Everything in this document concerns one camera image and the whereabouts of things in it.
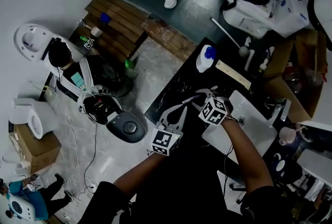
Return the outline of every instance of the white bottle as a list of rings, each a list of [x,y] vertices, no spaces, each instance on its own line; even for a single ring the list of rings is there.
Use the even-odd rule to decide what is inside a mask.
[[[202,51],[197,57],[196,67],[200,73],[210,68],[216,58],[216,49],[211,45],[204,45]]]

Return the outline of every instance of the white sneaker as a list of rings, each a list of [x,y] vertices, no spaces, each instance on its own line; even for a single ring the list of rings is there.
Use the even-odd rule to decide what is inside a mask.
[[[176,6],[177,0],[165,0],[165,8],[172,9]]]

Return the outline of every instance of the brown cardboard box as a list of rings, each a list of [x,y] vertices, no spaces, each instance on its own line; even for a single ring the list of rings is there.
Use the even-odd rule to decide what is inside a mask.
[[[307,88],[304,91],[304,99],[301,102],[297,99],[282,78],[293,47],[296,48],[298,63],[301,67],[325,72],[326,36],[317,31],[302,30],[295,37],[275,45],[273,57],[264,73],[264,77],[270,79],[264,84],[265,90],[274,99],[287,98],[292,102],[288,117],[291,122],[296,123],[312,119],[321,95],[322,85]]]
[[[61,144],[53,132],[37,139],[27,124],[18,124],[15,125],[15,133],[22,149],[22,157],[30,164],[31,174],[55,163]]]

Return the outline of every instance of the shoe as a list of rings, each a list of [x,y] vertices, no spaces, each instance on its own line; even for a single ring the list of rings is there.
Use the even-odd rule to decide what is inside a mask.
[[[176,6],[177,0],[165,0],[165,8],[172,9]]]
[[[64,178],[62,178],[62,177],[60,176],[59,173],[56,173],[54,176],[56,177],[56,179],[57,179],[58,181],[61,181],[62,184],[65,184],[65,183],[67,182]]]
[[[71,202],[73,201],[73,196],[67,191],[64,191],[64,197],[69,199]]]

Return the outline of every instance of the round button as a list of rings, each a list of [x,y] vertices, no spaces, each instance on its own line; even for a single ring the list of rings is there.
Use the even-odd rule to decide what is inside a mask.
[[[137,125],[134,122],[126,122],[123,126],[123,129],[127,134],[133,134],[137,130]]]

